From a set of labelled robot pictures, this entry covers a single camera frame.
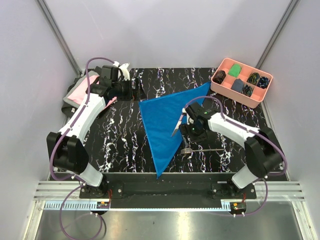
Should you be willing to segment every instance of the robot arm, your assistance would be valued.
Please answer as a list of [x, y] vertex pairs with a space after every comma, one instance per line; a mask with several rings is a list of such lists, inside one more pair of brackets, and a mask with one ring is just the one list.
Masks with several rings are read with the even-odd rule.
[[134, 85], [130, 81], [128, 66], [128, 63], [120, 67], [103, 66], [101, 76], [90, 85], [89, 102], [86, 104], [86, 95], [68, 123], [58, 133], [50, 132], [46, 139], [51, 156], [58, 139], [69, 131], [58, 146], [53, 166], [78, 175], [92, 187], [104, 188], [101, 186], [103, 174], [89, 163], [89, 155], [83, 146], [84, 139], [96, 117], [114, 97], [119, 101], [139, 100], [142, 89], [139, 82]]
[[207, 139], [208, 131], [212, 131], [228, 137], [244, 148], [247, 164], [230, 181], [236, 191], [264, 178], [282, 162], [282, 157], [270, 144], [249, 132], [252, 130], [262, 134], [280, 148], [275, 133], [269, 127], [259, 129], [247, 126], [227, 116], [222, 117], [220, 112], [205, 109], [197, 102], [189, 105], [185, 114], [187, 124], [180, 125], [179, 129], [182, 135], [189, 136], [192, 142]]

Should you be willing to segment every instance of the tabletop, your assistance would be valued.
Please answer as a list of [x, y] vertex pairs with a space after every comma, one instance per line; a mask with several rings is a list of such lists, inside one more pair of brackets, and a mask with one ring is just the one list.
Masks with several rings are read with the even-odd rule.
[[[130, 71], [139, 80], [147, 99], [193, 89], [211, 80], [216, 68], [134, 68]], [[252, 109], [227, 97], [209, 91], [220, 99], [223, 112], [248, 126], [267, 126], [260, 105]], [[216, 109], [218, 104], [205, 99], [203, 106]], [[156, 171], [137, 101], [112, 104], [96, 119], [84, 141], [90, 163], [103, 173]], [[211, 133], [201, 144], [190, 143], [194, 150], [223, 149], [222, 151], [181, 154], [182, 143], [165, 172], [237, 172], [246, 163], [244, 149], [219, 133]]]

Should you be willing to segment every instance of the pink tray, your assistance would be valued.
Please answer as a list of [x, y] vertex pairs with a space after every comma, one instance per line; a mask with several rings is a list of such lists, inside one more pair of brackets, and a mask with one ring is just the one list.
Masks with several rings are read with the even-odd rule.
[[[239, 64], [241, 66], [241, 72], [238, 77], [228, 75], [230, 68], [234, 64]], [[254, 67], [245, 65], [241, 62], [232, 60], [231, 58], [225, 58], [215, 73], [217, 73], [219, 70], [225, 71], [226, 76], [225, 76], [223, 82], [221, 84], [218, 84], [213, 81], [213, 79], [216, 75], [216, 74], [214, 74], [211, 78], [211, 87], [210, 87], [211, 90], [218, 93], [218, 94], [226, 96], [227, 98], [233, 99], [233, 100], [237, 101], [238, 103], [241, 103], [241, 104], [244, 104], [250, 108], [253, 108], [253, 109], [256, 108], [259, 105], [259, 103], [261, 103], [264, 100], [266, 93], [267, 93], [267, 91], [270, 87], [270, 84], [272, 82], [272, 79], [273, 79], [271, 74], [264, 72], [264, 71], [261, 71], [259, 69], [256, 69]], [[251, 83], [248, 83], [247, 82], [248, 77], [252, 73], [258, 73], [260, 75], [260, 77], [267, 77], [270, 81], [268, 87], [263, 89], [261, 87], [255, 86]], [[236, 79], [241, 79], [245, 85], [249, 85], [250, 87], [252, 87], [253, 93], [252, 93], [251, 97], [243, 95], [240, 92], [231, 90], [231, 86], [234, 84]]]

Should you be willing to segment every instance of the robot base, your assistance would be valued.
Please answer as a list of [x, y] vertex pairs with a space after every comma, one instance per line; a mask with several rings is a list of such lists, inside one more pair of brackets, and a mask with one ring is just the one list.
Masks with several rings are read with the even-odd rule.
[[253, 184], [249, 184], [245, 188], [237, 191], [233, 186], [228, 183], [212, 183], [211, 192], [213, 199], [244, 199], [244, 194], [246, 199], [257, 199], [256, 189]]

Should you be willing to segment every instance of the metal fork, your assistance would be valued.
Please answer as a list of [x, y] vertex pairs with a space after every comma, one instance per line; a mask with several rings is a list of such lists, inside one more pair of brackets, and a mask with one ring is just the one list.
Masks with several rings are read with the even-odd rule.
[[192, 148], [190, 147], [186, 147], [186, 148], [183, 148], [181, 150], [181, 154], [191, 154], [192, 152], [209, 152], [209, 151], [222, 151], [224, 150], [223, 148], [219, 148], [219, 149], [202, 149], [202, 150], [193, 150]]

